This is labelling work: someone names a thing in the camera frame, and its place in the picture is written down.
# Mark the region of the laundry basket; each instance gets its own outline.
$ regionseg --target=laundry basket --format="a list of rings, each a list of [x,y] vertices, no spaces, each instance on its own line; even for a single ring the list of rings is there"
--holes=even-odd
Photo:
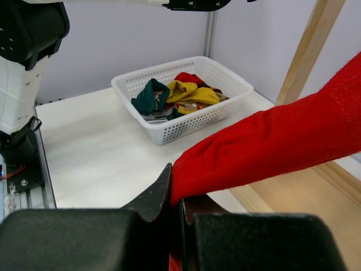
[[[131,98],[136,97],[151,78],[155,78],[166,85],[181,72],[198,75],[208,85],[222,90],[223,94],[230,99],[166,123],[147,123],[130,103]],[[182,59],[120,75],[112,80],[112,86],[132,116],[139,121],[157,145],[168,143],[233,115],[242,109],[240,107],[242,98],[253,91],[253,86],[242,77],[203,56]]]

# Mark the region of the red garment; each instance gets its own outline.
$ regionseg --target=red garment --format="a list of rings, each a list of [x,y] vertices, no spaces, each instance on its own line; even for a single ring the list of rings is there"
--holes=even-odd
[[[181,72],[176,76],[175,80],[183,82],[183,83],[195,83],[197,86],[202,85],[202,80],[196,75],[191,75],[187,72]]]
[[[174,164],[171,204],[361,151],[361,53],[318,93],[257,112],[187,150]],[[178,265],[171,260],[170,270]]]

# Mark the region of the wall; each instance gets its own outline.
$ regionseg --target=wall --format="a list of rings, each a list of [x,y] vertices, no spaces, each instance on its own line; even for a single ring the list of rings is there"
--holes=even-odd
[[[233,0],[217,14],[212,58],[274,102],[315,0]],[[361,50],[361,1],[347,0],[302,92],[318,91]],[[361,154],[354,156],[361,162]]]
[[[37,102],[104,89],[117,75],[204,52],[207,13],[106,3],[66,5],[71,32]]]

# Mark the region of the table surface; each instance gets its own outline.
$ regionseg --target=table surface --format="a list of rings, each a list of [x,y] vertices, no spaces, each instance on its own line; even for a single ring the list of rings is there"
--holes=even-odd
[[[164,166],[207,136],[273,104],[257,93],[237,114],[156,146],[116,96],[105,89],[37,107],[58,208],[119,208],[156,180]],[[210,196],[245,211],[228,191]]]

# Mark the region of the screw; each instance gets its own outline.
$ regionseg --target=screw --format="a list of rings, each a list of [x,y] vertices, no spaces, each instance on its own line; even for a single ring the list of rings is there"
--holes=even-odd
[[[21,181],[21,185],[22,185],[22,186],[26,186],[26,185],[28,185],[28,183],[29,183],[29,182],[28,182],[27,180],[22,180],[22,181]]]

